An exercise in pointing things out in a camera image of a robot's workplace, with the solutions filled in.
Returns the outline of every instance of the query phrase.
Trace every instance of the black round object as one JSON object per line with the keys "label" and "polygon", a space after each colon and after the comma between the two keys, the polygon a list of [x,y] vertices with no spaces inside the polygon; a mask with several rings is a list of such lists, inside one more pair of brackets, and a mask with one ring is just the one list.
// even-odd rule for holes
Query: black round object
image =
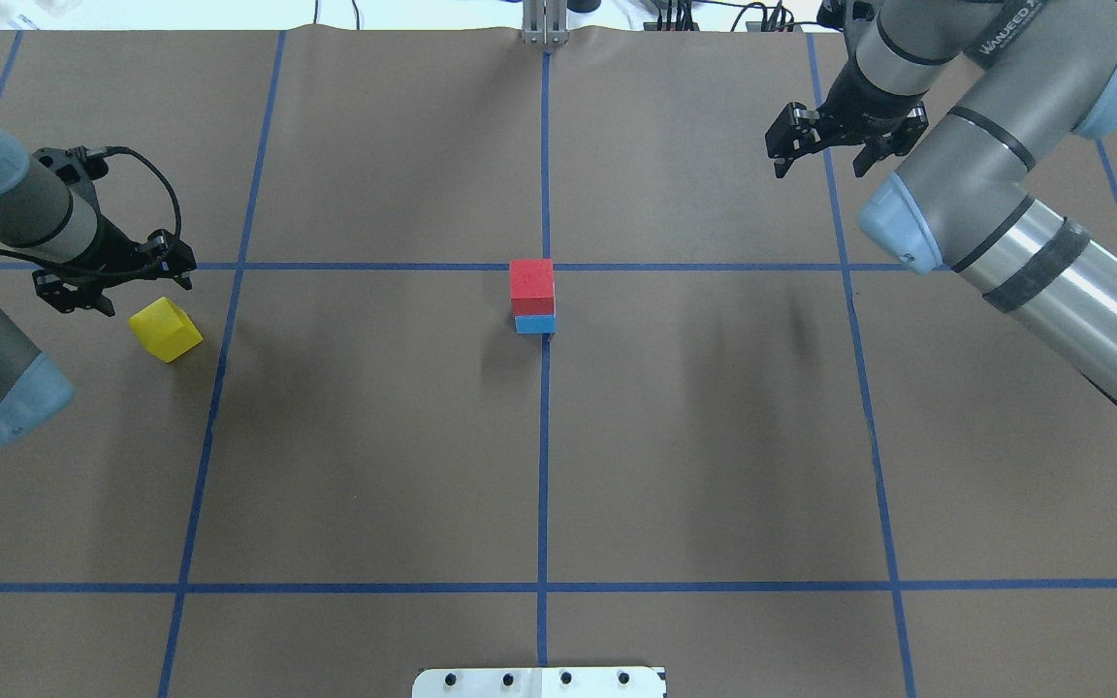
{"label": "black round object", "polygon": [[567,0],[567,9],[572,12],[593,12],[601,6],[602,0]]}

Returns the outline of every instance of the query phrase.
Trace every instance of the red cube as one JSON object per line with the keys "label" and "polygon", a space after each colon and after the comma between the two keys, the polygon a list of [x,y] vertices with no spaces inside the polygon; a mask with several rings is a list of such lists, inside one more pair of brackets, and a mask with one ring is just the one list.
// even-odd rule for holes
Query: red cube
{"label": "red cube", "polygon": [[510,262],[510,314],[555,314],[554,260]]}

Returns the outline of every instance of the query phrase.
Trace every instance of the yellow cube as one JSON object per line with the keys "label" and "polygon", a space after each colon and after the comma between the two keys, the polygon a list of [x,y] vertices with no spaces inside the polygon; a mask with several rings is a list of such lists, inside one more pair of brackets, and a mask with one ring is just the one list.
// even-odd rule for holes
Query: yellow cube
{"label": "yellow cube", "polygon": [[152,355],[171,363],[203,341],[192,319],[169,297],[160,297],[128,318],[136,338]]}

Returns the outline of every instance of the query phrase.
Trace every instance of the white bracket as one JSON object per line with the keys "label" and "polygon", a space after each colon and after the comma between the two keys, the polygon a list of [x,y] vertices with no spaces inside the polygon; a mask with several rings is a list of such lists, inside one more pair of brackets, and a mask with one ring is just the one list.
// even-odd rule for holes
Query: white bracket
{"label": "white bracket", "polygon": [[427,670],[412,698],[666,698],[657,667],[546,667]]}
{"label": "white bracket", "polygon": [[524,44],[558,48],[567,44],[567,0],[524,0]]}

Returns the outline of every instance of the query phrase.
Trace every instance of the cube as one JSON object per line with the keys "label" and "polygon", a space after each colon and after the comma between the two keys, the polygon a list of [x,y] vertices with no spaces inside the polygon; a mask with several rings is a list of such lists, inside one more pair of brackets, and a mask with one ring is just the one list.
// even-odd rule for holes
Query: cube
{"label": "cube", "polygon": [[518,334],[554,334],[555,317],[550,315],[515,315],[515,332]]}
{"label": "cube", "polygon": [[203,341],[188,314],[165,296],[132,315],[128,327],[136,333],[145,352],[168,363]]}
{"label": "cube", "polygon": [[510,262],[510,314],[555,314],[554,260]]}

